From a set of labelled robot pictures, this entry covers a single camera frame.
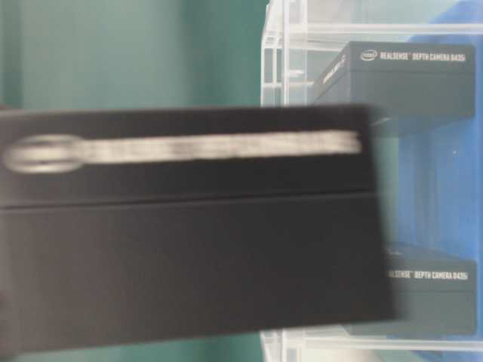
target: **black box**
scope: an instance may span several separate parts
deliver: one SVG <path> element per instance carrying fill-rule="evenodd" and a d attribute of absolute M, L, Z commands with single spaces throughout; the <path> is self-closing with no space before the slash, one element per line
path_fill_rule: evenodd
<path fill-rule="evenodd" d="M 476 332 L 476 263 L 414 245 L 389 249 L 400 320 L 355 324 L 354 335 L 424 338 Z"/>
<path fill-rule="evenodd" d="M 370 116 L 356 106 L 1 114 L 14 345 L 392 316 Z"/>
<path fill-rule="evenodd" d="M 351 41 L 315 81 L 314 103 L 381 108 L 375 130 L 416 133 L 475 114 L 475 49 Z"/>

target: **blue fabric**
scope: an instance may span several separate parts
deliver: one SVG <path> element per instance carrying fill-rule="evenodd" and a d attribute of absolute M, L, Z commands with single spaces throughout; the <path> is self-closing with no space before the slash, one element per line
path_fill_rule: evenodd
<path fill-rule="evenodd" d="M 483 2 L 460 1 L 433 23 L 483 23 Z M 483 36 L 418 35 L 412 42 L 473 44 L 476 50 L 475 117 L 402 137 L 399 143 L 398 238 L 478 263 L 478 330 L 481 322 L 481 153 L 483 143 Z M 483 360 L 483 354 L 441 353 L 439 360 Z"/>

